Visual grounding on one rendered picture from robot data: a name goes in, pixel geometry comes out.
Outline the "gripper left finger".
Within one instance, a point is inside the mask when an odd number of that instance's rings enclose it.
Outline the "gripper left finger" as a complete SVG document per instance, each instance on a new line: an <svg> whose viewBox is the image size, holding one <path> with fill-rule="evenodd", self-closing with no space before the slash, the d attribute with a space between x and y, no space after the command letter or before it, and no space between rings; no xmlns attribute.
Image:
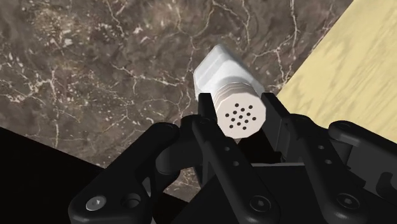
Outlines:
<svg viewBox="0 0 397 224"><path fill-rule="evenodd" d="M281 212L263 181L226 137L212 116L210 94L204 111L192 120L194 140L227 197L239 224L278 224ZM177 125L153 124L70 202L71 224L151 224L157 201L143 180L154 174L155 160L180 137Z"/></svg>

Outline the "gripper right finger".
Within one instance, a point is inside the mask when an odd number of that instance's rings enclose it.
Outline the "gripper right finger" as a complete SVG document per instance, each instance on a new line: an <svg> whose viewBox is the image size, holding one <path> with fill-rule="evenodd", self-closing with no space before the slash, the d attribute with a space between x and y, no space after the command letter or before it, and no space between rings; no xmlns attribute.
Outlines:
<svg viewBox="0 0 397 224"><path fill-rule="evenodd" d="M287 163L303 163L326 224L397 224L397 144L355 123L328 128L263 93L262 130Z"/></svg>

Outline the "white salt shaker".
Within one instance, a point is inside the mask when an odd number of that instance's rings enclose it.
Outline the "white salt shaker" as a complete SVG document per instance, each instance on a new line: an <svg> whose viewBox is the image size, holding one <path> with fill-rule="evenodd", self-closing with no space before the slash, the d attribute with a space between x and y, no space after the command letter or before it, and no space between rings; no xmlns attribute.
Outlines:
<svg viewBox="0 0 397 224"><path fill-rule="evenodd" d="M193 73L195 95L210 93L218 126L227 137L242 139L266 120L263 85L225 46L214 46Z"/></svg>

